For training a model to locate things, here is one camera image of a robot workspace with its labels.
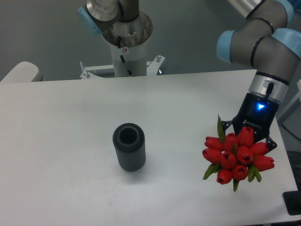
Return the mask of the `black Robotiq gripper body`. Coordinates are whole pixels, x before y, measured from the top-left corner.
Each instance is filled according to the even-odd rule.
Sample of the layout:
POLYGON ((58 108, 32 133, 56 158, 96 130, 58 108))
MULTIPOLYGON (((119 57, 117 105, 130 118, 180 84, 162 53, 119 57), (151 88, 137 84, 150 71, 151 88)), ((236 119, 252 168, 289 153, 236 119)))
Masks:
POLYGON ((251 127, 256 133, 254 142, 269 137, 270 126, 274 120, 279 104, 269 99, 247 93, 238 114, 233 118, 234 132, 238 135, 244 126, 251 127))

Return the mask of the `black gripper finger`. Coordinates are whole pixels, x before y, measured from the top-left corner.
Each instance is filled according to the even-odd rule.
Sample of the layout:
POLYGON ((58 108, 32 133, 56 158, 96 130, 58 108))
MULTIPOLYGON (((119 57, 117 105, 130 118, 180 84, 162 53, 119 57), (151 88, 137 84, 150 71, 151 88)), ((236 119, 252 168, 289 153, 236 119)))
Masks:
POLYGON ((270 136, 266 138, 266 144, 269 149, 269 152, 277 148, 277 143, 270 136))
POLYGON ((226 135, 226 130, 232 125, 232 120, 230 121, 222 121, 222 131, 223 134, 226 135))

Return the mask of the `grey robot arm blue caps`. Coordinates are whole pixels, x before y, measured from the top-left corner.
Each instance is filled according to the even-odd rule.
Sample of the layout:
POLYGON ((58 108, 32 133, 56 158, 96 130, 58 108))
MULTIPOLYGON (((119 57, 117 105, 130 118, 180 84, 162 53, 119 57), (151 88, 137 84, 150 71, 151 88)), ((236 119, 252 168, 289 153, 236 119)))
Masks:
MULTIPOLYGON (((287 28, 300 3, 292 0, 232 0, 247 25, 240 31, 223 32, 216 45, 217 56, 229 63, 256 70, 249 91, 231 121, 238 134, 243 126, 253 129, 254 140, 265 139, 270 150, 277 144, 269 129, 279 104, 301 60, 301 34, 287 28)), ((146 62, 146 42, 153 31, 150 18, 136 0, 88 0, 78 9, 84 26, 102 35, 111 48, 116 77, 157 75, 162 56, 146 62)))

